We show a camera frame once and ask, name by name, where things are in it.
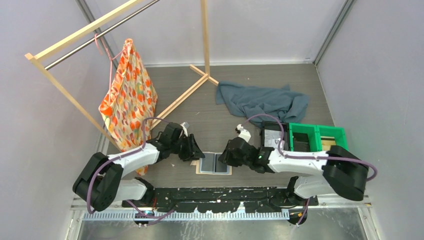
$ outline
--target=blue-gray cloth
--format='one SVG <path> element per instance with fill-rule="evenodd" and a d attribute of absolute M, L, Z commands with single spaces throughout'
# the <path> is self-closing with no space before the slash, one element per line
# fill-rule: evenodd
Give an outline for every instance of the blue-gray cloth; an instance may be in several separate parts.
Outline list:
<path fill-rule="evenodd" d="M 309 96 L 283 88 L 243 86 L 229 81 L 220 81 L 216 90 L 216 104 L 226 104 L 229 112 L 237 117 L 250 118 L 256 114 L 269 114 L 283 123 L 299 123 L 304 118 Z M 250 120 L 258 127 L 262 121 L 272 121 L 268 116 Z"/>

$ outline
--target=green box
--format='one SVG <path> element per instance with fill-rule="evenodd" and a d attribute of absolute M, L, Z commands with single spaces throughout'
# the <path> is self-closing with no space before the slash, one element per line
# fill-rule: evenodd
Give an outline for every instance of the green box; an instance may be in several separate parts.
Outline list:
<path fill-rule="evenodd" d="M 294 151 L 293 133 L 307 134 L 310 152 L 321 151 L 321 137 L 316 125 L 289 123 L 290 150 Z"/>
<path fill-rule="evenodd" d="M 322 125 L 317 125 L 316 127 L 319 131 L 320 139 L 321 137 L 334 137 L 335 144 L 337 146 L 340 146 L 346 150 L 349 150 L 348 141 L 346 140 L 345 130 L 342 127 L 322 126 Z M 322 149 L 323 148 L 322 148 L 321 140 L 320 140 L 319 150 L 321 151 Z"/>

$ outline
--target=gray wall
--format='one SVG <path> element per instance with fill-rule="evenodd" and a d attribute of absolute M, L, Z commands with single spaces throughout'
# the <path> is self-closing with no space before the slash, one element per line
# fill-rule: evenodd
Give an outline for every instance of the gray wall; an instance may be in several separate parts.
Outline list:
<path fill-rule="evenodd" d="M 87 3 L 98 18 L 126 1 Z M 209 0 L 210 61 L 311 62 L 344 2 Z M 107 36 L 116 53 L 121 51 L 126 38 L 134 39 L 147 65 L 203 63 L 200 0 L 161 0 Z"/>
<path fill-rule="evenodd" d="M 0 239 L 63 239 L 72 184 L 99 132 L 24 54 L 37 54 L 87 22 L 73 0 L 3 1 L 0 22 Z M 100 122 L 109 63 L 96 46 L 51 73 Z"/>
<path fill-rule="evenodd" d="M 318 66 L 334 124 L 379 169 L 367 185 L 387 239 L 423 239 L 424 1 L 359 0 Z"/>

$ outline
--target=hanging cloth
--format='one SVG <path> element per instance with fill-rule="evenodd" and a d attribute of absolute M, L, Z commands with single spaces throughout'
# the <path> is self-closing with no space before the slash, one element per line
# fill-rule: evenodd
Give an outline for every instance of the hanging cloth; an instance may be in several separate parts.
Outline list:
<path fill-rule="evenodd" d="M 155 114 L 158 95 L 133 40 L 125 40 L 115 77 L 98 110 L 112 138 L 122 152 L 143 144 L 142 121 Z M 150 139 L 152 121 L 145 124 Z M 136 172 L 144 175 L 147 166 Z"/>

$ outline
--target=robotic arm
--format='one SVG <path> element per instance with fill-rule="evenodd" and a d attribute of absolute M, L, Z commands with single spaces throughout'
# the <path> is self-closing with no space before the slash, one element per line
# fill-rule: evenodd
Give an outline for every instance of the robotic arm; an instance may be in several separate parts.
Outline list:
<path fill-rule="evenodd" d="M 294 172 L 310 176 L 294 176 L 290 179 L 286 197 L 293 205 L 301 205 L 312 196 L 333 194 L 352 200 L 364 199 L 368 166 L 354 162 L 327 160 L 325 157 L 356 156 L 340 146 L 329 151 L 296 152 L 282 151 L 273 147 L 255 148 L 248 142 L 250 133 L 237 126 L 238 137 L 229 140 L 219 161 L 238 167 L 247 165 L 258 173 Z"/>
<path fill-rule="evenodd" d="M 140 146 L 119 154 L 109 156 L 101 152 L 95 153 L 75 181 L 72 190 L 87 201 L 90 181 L 95 177 L 91 191 L 90 205 L 96 211 L 103 211 L 111 203 L 124 200 L 137 200 L 149 203 L 154 195 L 153 186 L 141 178 L 121 180 L 127 174 L 146 165 L 152 165 L 166 159 L 170 154 L 178 154 L 183 161 L 204 158 L 194 135 L 187 134 L 187 129 L 177 123 L 169 123 L 156 138 L 146 141 Z M 100 172 L 94 173 L 105 162 L 114 160 Z"/>

